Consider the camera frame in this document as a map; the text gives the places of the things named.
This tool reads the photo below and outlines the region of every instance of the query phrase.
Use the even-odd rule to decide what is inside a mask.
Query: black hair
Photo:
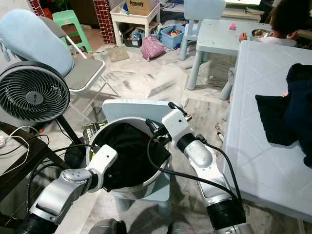
[[[309,15],[309,0],[282,0],[271,11],[271,26],[273,30],[287,35],[302,27]]]

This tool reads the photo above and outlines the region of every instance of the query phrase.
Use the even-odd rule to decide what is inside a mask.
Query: black garment
[[[104,174],[103,187],[107,191],[143,183],[157,171],[147,158],[150,137],[128,123],[112,124],[97,135],[94,144],[109,145],[118,153],[117,160]],[[159,143],[151,143],[152,161],[160,166],[170,153]]]
[[[286,97],[256,95],[267,140],[290,145],[296,140],[312,165],[312,65],[293,65],[287,75]]]

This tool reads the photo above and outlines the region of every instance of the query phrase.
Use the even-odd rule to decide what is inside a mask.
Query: pink bag
[[[141,52],[143,54],[143,58],[150,61],[150,59],[165,53],[165,49],[156,37],[147,37],[143,41]]]

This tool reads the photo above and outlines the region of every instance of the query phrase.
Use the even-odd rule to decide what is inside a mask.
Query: light blue cushion
[[[74,66],[67,46],[34,13],[15,9],[0,20],[0,47],[8,60],[6,49],[29,61],[45,63],[63,77]]]

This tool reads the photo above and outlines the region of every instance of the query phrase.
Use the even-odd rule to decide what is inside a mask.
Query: green stool
[[[77,29],[77,33],[73,33],[68,35],[70,36],[77,36],[79,35],[81,38],[81,42],[76,44],[77,47],[82,47],[84,46],[87,50],[87,52],[91,52],[92,49],[90,47],[89,41],[84,33],[84,31],[82,30],[82,27],[78,21],[77,16],[75,15],[75,12],[73,10],[67,10],[67,11],[60,11],[60,12],[55,12],[52,14],[53,16],[53,21],[55,23],[57,23],[60,27],[64,26],[64,25],[68,25],[68,24],[74,24],[76,29]]]

